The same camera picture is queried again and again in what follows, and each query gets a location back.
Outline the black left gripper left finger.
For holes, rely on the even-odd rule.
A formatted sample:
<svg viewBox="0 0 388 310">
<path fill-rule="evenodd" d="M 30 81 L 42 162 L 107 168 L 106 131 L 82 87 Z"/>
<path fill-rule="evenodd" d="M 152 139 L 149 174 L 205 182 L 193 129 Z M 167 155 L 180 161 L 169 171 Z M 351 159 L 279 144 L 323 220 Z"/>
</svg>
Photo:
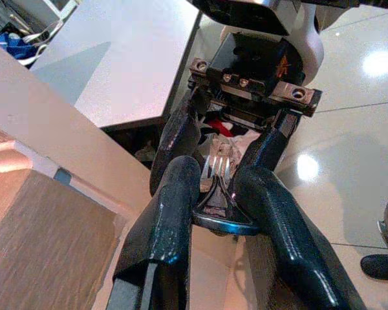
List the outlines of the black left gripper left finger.
<svg viewBox="0 0 388 310">
<path fill-rule="evenodd" d="M 189 309 L 191 210 L 199 197 L 200 174 L 191 156 L 171 160 L 127 233 L 108 309 Z"/>
</svg>

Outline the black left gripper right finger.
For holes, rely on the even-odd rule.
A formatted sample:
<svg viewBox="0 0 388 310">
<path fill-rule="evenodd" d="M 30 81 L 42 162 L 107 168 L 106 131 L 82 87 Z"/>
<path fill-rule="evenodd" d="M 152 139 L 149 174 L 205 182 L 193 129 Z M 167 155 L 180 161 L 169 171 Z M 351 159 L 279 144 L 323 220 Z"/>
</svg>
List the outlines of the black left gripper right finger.
<svg viewBox="0 0 388 310">
<path fill-rule="evenodd" d="M 242 168 L 235 199 L 271 239 L 280 278 L 309 309 L 366 308 L 330 242 L 272 171 Z"/>
</svg>

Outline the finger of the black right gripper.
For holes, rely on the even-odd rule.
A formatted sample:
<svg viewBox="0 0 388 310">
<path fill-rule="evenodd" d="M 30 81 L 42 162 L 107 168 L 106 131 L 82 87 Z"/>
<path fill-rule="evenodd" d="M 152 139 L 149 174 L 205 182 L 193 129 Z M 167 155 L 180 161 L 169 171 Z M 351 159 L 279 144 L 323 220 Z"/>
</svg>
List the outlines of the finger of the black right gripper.
<svg viewBox="0 0 388 310">
<path fill-rule="evenodd" d="M 190 156 L 200 140 L 197 110 L 182 105 L 169 117 L 160 137 L 151 167 L 149 190 L 153 196 L 169 163 L 178 156 Z"/>
<path fill-rule="evenodd" d="M 248 166 L 264 167 L 274 171 L 298 125 L 299 113 L 279 111 L 273 122 L 248 146 L 238 171 Z"/>
</svg>

